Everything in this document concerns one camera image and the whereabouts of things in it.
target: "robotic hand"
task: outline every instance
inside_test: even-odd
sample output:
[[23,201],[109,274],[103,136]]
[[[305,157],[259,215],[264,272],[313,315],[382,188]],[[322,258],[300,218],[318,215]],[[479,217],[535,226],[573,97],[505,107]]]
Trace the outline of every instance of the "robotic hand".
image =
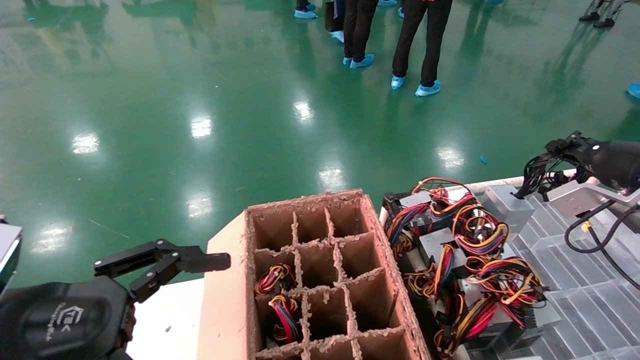
[[[0,235],[4,226],[10,225],[0,224]],[[15,240],[19,242],[19,233]],[[5,270],[2,263],[0,254],[0,271]],[[113,280],[149,265],[154,266],[129,290]],[[158,239],[96,261],[92,281],[6,290],[0,297],[0,359],[131,360],[125,349],[136,323],[136,302],[147,300],[182,271],[230,266],[229,254],[204,254],[197,246],[179,247]]]
[[[527,163],[523,185],[514,196],[523,199],[537,191],[563,216],[578,217],[578,221],[570,225],[564,234],[567,246],[583,254],[602,252],[622,277],[640,290],[640,284],[629,277],[605,250],[620,224],[640,209],[640,143],[601,142],[585,138],[576,131],[566,139],[551,141],[546,149],[545,154]],[[563,172],[554,172],[562,162],[573,165],[575,174],[566,176]],[[593,179],[608,188],[594,184]],[[616,203],[628,209],[600,241],[589,219]],[[581,249],[571,243],[569,234],[582,224],[586,225],[595,247]]]

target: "colorful cable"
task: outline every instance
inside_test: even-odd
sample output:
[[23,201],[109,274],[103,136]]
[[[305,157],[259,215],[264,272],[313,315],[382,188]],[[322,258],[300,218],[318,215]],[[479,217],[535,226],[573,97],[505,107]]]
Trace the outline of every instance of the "colorful cable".
[[280,321],[273,326],[273,339],[281,345],[300,342],[302,335],[296,319],[300,317],[298,303],[279,294],[269,301],[269,306],[273,308]]
[[478,204],[460,208],[451,230],[458,246],[477,256],[497,255],[509,236],[509,226]]
[[282,290],[292,289],[296,285],[291,267],[287,264],[276,264],[260,278],[255,285],[255,293],[258,295],[267,295],[271,292],[278,291],[276,285],[280,283]]

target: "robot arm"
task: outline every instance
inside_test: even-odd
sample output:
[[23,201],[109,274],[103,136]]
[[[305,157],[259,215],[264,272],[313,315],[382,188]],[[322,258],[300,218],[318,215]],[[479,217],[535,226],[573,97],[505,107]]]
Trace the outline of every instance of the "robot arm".
[[[129,290],[113,280],[150,265]],[[230,266],[228,254],[204,254],[196,246],[158,239],[96,261],[92,281],[6,290],[0,297],[0,359],[131,360],[125,350],[136,323],[136,302],[182,271]]]

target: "cardboard divider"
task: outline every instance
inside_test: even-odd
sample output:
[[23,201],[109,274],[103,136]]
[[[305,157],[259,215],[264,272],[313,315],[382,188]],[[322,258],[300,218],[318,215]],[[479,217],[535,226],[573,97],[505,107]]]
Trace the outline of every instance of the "cardboard divider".
[[333,287],[338,281],[338,270],[333,260],[333,245],[326,242],[314,246],[298,247],[302,286],[311,289],[316,286]]
[[346,337],[321,341],[311,348],[310,355],[311,360],[355,360],[352,341]]
[[362,360],[414,360],[401,327],[363,334],[357,341]]
[[309,324],[309,340],[322,340],[347,334],[347,311],[344,290],[335,288],[311,293],[307,297],[308,314],[303,316]]
[[293,244],[292,211],[252,213],[250,223],[256,249],[280,251],[282,247]]
[[280,348],[263,350],[255,355],[255,360],[301,360],[303,356],[303,347],[300,344],[293,343]]
[[385,272],[361,277],[348,283],[347,289],[359,331],[400,326],[397,314],[399,290],[391,290],[387,286]]
[[274,253],[268,250],[256,250],[253,252],[253,261],[255,263],[255,284],[260,281],[260,278],[269,271],[269,268],[276,264],[286,264],[291,267],[293,272],[297,272],[298,269],[295,265],[295,251],[285,251]]
[[373,234],[361,236],[358,241],[340,242],[342,269],[352,279],[381,267],[380,259],[375,251]]
[[294,212],[298,243],[308,243],[329,237],[329,225],[324,208],[314,208]]
[[334,238],[343,238],[368,232],[359,203],[338,204],[329,207],[328,211],[334,227]]

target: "black cable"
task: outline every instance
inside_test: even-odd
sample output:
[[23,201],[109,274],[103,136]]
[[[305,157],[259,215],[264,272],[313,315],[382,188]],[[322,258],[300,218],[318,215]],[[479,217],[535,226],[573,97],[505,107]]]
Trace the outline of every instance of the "black cable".
[[579,247],[576,247],[574,244],[571,243],[571,240],[569,239],[569,234],[578,226],[584,224],[585,222],[587,222],[590,218],[592,218],[594,215],[596,215],[597,213],[601,212],[602,210],[612,206],[613,204],[615,204],[616,202],[613,200],[609,200],[601,205],[599,205],[597,208],[589,211],[588,213],[586,213],[585,215],[583,215],[582,217],[580,217],[580,219],[576,222],[574,222],[573,224],[569,225],[569,228],[567,228],[567,230],[564,232],[564,243],[566,244],[566,246],[569,247],[569,249],[572,249],[575,252],[579,252],[581,254],[591,254],[593,252],[599,251],[602,249],[602,247],[599,247],[599,245],[597,245],[595,248],[593,249],[580,249]]
[[609,229],[609,232],[607,233],[607,236],[604,238],[604,240],[602,241],[602,243],[596,245],[595,247],[592,247],[591,249],[580,249],[578,247],[573,246],[570,241],[569,241],[569,233],[574,230],[576,227],[578,227],[578,225],[587,222],[591,217],[593,217],[594,215],[596,215],[597,213],[601,212],[602,210],[612,206],[613,204],[615,204],[616,202],[613,200],[609,200],[607,202],[605,202],[604,204],[598,206],[597,208],[589,211],[586,215],[584,215],[582,218],[580,218],[580,220],[578,220],[577,222],[574,222],[564,233],[564,242],[567,244],[567,246],[569,246],[570,249],[572,249],[573,251],[576,252],[580,252],[581,254],[592,254],[596,251],[601,251],[602,249],[604,249],[605,246],[607,246],[607,244],[609,244],[609,242],[611,241],[611,239],[613,238],[614,233],[616,232],[616,230],[618,230],[618,227],[620,226],[620,224],[622,224],[622,222],[628,218],[631,214],[635,213],[638,209],[640,209],[639,205],[633,205],[631,208],[628,208],[623,214],[622,216],[620,216],[614,223],[613,226],[611,226],[611,228]]
[[[591,237],[593,238],[593,241],[595,241],[597,245],[600,245],[600,239],[598,239],[598,236],[596,235],[595,230],[593,230],[593,228],[591,226],[589,226],[589,234],[591,234]],[[613,260],[611,255],[609,255],[609,253],[604,248],[602,250],[600,250],[600,252],[602,253],[602,255],[604,255],[604,258],[607,259],[607,261],[611,264],[611,266],[613,266],[613,268],[616,269],[616,271],[620,275],[622,275],[622,277],[626,281],[629,282],[629,284],[631,284],[636,289],[640,290],[640,284],[635,282],[635,280],[633,280],[631,278],[631,276],[629,276],[624,270],[622,270],[622,268],[618,265],[618,263]]]
[[627,209],[622,216],[619,217],[619,219],[617,219],[615,221],[615,223],[613,223],[613,225],[611,226],[611,228],[609,229],[609,232],[607,233],[607,236],[605,237],[605,240],[601,243],[600,239],[598,238],[598,235],[596,234],[595,230],[589,226],[589,234],[591,235],[591,237],[593,238],[593,241],[595,241],[596,246],[591,248],[591,249],[580,249],[575,247],[573,244],[571,244],[570,240],[569,240],[569,234],[579,225],[583,224],[584,222],[587,222],[591,217],[593,217],[594,215],[596,215],[597,213],[603,211],[606,208],[611,207],[613,204],[615,204],[616,202],[613,200],[609,200],[607,202],[605,202],[604,204],[598,206],[597,208],[589,211],[588,213],[586,213],[585,215],[583,215],[580,220],[574,222],[564,233],[564,242],[567,244],[567,246],[569,246],[570,249],[576,251],[576,252],[580,252],[581,254],[592,254],[594,252],[600,251],[602,253],[602,255],[604,255],[605,259],[607,259],[607,261],[611,264],[611,266],[613,266],[614,269],[616,269],[616,271],[625,279],[627,280],[633,287],[635,287],[636,289],[640,290],[640,284],[638,284],[637,282],[635,282],[635,280],[633,280],[631,278],[631,276],[629,276],[624,270],[622,270],[622,268],[618,265],[617,262],[615,262],[615,260],[613,260],[613,258],[611,257],[611,255],[609,255],[609,253],[605,250],[605,246],[611,241],[611,239],[613,238],[614,233],[616,232],[616,230],[618,230],[618,227],[620,226],[620,224],[622,224],[622,222],[628,218],[631,214],[633,214],[634,212],[636,212],[638,209],[640,209],[640,206],[638,205],[634,205],[631,208]]

